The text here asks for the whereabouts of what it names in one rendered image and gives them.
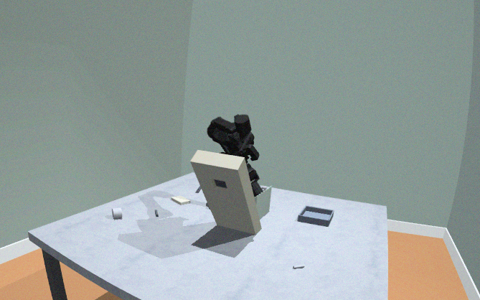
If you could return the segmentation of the small white cylinder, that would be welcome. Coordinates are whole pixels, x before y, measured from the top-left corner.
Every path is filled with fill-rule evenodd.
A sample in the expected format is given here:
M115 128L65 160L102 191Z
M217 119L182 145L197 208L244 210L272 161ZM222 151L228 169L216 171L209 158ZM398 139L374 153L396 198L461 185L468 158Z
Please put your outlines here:
M122 209L119 208L112 208L113 218L120 218L122 217Z

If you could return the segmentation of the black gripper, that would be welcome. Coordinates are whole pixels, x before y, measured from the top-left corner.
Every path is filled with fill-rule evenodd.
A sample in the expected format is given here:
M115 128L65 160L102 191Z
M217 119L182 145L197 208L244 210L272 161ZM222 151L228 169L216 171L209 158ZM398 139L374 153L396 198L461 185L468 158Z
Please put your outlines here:
M251 156L251 160L255 161L259 158L259 153L255 149L255 147L250 144L246 139L242 139L241 147L238 149L237 147L232 147L228 150L230 153L220 152L219 154L228 154L233 156L241 156L245 157L245 162L248 163L249 156Z

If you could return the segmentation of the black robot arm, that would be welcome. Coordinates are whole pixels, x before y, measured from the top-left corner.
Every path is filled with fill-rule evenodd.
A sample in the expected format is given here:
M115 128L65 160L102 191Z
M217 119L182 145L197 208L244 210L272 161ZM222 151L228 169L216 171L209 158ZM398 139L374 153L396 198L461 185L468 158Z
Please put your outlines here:
M246 114L237 114L234 116L234 122L231 123L221 117L216 117L210 121L207 127L208 136L215 142L219 143L225 153L232 147L241 147L242 139L246 139L250 144L254 145L254 135L251 133L251 125L249 116ZM254 197L264 192L257 181L260 179L257 172L250 164L246 164L250 177L251 186ZM255 179L255 181L253 181ZM253 182L252 182L253 181Z

